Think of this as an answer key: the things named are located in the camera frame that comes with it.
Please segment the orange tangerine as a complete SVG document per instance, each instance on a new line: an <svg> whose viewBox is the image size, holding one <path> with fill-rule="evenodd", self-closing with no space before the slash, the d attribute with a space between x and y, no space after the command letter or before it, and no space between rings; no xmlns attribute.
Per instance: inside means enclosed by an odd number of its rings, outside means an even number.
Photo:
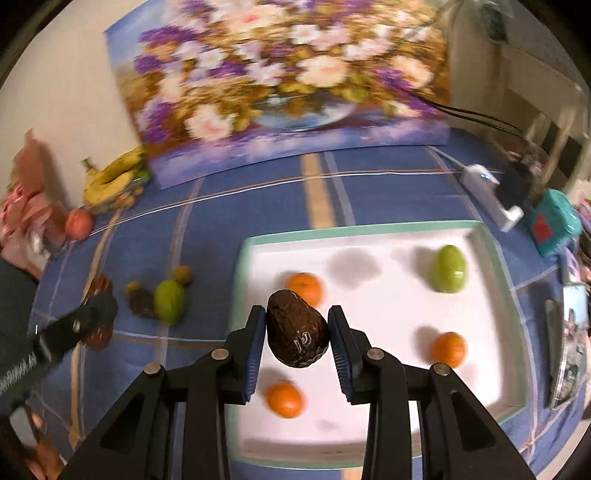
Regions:
<svg viewBox="0 0 591 480"><path fill-rule="evenodd" d="M324 285L316 275L301 272L294 273L284 282L284 288L294 291L311 307L318 307L324 299Z"/></svg>
<svg viewBox="0 0 591 480"><path fill-rule="evenodd" d="M270 385L264 393L266 405L274 414L284 419L294 419L304 412L304 394L287 381Z"/></svg>
<svg viewBox="0 0 591 480"><path fill-rule="evenodd" d="M467 342L460 334L446 332L433 341L431 360L433 363L444 363L451 368L457 368L465 361L467 352Z"/></svg>

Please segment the dark round passion fruit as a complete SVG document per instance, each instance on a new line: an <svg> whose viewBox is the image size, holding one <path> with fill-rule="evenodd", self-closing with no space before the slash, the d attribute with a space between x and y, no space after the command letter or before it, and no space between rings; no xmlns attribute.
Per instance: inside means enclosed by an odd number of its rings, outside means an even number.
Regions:
<svg viewBox="0 0 591 480"><path fill-rule="evenodd" d="M144 289L133 290L128 295L131 313L139 318L156 319L153 295Z"/></svg>

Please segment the green lime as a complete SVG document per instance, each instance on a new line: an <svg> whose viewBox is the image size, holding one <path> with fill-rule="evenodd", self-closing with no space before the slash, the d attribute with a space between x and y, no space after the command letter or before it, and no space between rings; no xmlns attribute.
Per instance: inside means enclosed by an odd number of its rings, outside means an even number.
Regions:
<svg viewBox="0 0 591 480"><path fill-rule="evenodd" d="M442 247L431 268L431 284L440 293L462 291L468 278L467 262L462 251L454 245Z"/></svg>
<svg viewBox="0 0 591 480"><path fill-rule="evenodd" d="M186 311L184 287L175 280L164 280L153 293L154 312L168 326L176 325Z"/></svg>

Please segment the white tray with green rim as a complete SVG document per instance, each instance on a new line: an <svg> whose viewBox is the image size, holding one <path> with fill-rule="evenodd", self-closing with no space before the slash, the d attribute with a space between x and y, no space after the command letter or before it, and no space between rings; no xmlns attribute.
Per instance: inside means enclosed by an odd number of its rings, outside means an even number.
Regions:
<svg viewBox="0 0 591 480"><path fill-rule="evenodd" d="M440 293L431 284L437 252L458 247L467 262L462 291ZM458 375L499 422L526 406L528 361L518 310L499 244L476 220L349 226L261 235L246 239L235 268L231 329L294 273L324 285L322 314L340 306L349 326L402 363L428 368L440 334L467 342ZM279 381L304 394L304 412L277 416L266 389ZM341 469L359 466L365 453L369 409L342 394L335 361L325 354L303 369L290 368L264 350L256 392L245 406L228 409L232 455L277 468Z"/></svg>

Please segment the pink flower bouquet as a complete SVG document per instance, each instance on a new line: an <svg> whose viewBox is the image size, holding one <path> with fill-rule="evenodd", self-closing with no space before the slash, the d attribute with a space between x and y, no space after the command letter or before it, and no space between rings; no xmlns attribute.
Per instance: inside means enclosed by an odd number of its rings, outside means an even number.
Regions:
<svg viewBox="0 0 591 480"><path fill-rule="evenodd" d="M49 150L28 130L1 203L2 259L40 279L49 259L66 242L65 221Z"/></svg>

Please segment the red apple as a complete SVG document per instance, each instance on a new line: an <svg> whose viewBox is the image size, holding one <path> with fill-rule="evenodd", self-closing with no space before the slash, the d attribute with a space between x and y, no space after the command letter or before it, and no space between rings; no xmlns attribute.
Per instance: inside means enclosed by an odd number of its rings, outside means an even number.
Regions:
<svg viewBox="0 0 591 480"><path fill-rule="evenodd" d="M65 233L75 241L86 240L94 227L94 216L84 209L72 209L68 212Z"/></svg>

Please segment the small yellow-brown fruit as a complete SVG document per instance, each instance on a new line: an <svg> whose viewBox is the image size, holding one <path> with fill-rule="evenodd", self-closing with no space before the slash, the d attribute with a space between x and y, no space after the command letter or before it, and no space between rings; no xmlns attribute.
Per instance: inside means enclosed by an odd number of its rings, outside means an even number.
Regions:
<svg viewBox="0 0 591 480"><path fill-rule="evenodd" d="M193 281L193 271L190 266L179 265L173 270L171 277L180 285L189 285Z"/></svg>

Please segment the blue plaid tablecloth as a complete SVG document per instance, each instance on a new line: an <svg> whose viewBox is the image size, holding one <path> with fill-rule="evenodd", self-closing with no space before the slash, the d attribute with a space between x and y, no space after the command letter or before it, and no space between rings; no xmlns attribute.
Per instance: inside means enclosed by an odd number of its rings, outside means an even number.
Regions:
<svg viewBox="0 0 591 480"><path fill-rule="evenodd" d="M546 306L569 299L558 257L528 220L502 231L465 190L500 179L501 156L453 130L443 146L312 153L250 164L169 189L100 218L46 267L31 326L77 308L93 286L118 305L107 345L79 345L31 404L71 457L148 363L193 364L242 328L253 306L304 300L339 312L402 363L432 364L464 341L454 369L534 472L562 449L585 396L550 395Z"/></svg>

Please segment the banana bunch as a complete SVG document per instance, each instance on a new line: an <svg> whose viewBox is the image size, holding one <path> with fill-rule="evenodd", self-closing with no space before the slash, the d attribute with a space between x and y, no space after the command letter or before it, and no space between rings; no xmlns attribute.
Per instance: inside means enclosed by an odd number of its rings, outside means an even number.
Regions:
<svg viewBox="0 0 591 480"><path fill-rule="evenodd" d="M137 147L122 154L102 170L98 170L89 158L82 160L81 164L85 170L84 187L93 180L97 180L99 183L107 183L124 172L142 167L147 168L147 160L142 147Z"/></svg>

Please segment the teal plastic toy box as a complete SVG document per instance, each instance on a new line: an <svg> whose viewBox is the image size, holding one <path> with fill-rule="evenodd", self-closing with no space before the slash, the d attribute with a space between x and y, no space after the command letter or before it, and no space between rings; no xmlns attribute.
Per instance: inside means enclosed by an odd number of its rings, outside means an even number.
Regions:
<svg viewBox="0 0 591 480"><path fill-rule="evenodd" d="M548 189L529 214L527 225L538 252L543 258L558 254L582 231L578 213L567 196Z"/></svg>

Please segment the white power strip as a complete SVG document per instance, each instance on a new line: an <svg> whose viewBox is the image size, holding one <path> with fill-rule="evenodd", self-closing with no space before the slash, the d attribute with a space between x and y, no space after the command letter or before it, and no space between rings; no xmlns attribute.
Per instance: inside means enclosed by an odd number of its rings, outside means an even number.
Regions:
<svg viewBox="0 0 591 480"><path fill-rule="evenodd" d="M523 218L523 209L519 206L505 208L497 198L496 189L500 182L483 165L472 164L464 169L461 183L484 208L501 232L509 232Z"/></svg>

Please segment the black charger adapter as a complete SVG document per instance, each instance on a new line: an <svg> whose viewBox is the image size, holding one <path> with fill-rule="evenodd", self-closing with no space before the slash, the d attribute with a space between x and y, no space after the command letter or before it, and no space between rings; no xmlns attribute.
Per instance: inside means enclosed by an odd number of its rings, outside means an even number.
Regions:
<svg viewBox="0 0 591 480"><path fill-rule="evenodd" d="M504 170L495 195L504 209L521 207L527 200L534 180L530 167L522 162L512 162Z"/></svg>

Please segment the flower painting canvas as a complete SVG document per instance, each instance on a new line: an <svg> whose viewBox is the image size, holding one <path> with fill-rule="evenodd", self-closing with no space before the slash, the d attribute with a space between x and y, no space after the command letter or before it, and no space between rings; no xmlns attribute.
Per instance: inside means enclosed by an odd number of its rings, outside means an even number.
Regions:
<svg viewBox="0 0 591 480"><path fill-rule="evenodd" d="M325 150L444 144L452 1L146 1L105 33L169 188Z"/></svg>

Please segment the white chair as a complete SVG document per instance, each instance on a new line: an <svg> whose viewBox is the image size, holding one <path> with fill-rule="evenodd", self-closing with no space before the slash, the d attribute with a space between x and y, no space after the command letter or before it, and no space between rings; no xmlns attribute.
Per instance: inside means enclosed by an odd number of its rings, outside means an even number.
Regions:
<svg viewBox="0 0 591 480"><path fill-rule="evenodd" d="M546 156L538 185L572 197L590 177L590 95L559 70L510 44L501 47L508 92L535 111L525 139ZM559 169L567 144L581 146L569 174Z"/></svg>

